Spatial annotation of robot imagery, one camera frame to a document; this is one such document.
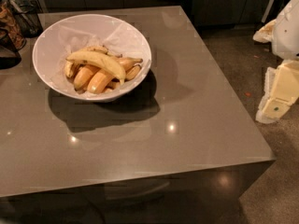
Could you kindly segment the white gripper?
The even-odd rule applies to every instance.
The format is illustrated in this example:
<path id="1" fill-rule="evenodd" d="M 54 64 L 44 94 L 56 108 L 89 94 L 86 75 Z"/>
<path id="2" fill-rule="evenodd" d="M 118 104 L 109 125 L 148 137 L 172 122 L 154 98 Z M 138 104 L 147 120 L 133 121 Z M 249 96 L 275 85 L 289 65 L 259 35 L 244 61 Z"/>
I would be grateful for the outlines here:
<path id="1" fill-rule="evenodd" d="M 280 11 L 272 34 L 272 51 L 284 59 L 277 68 L 268 67 L 264 79 L 264 96 L 256 120 L 270 124 L 280 120 L 299 98 L 299 0 Z"/>

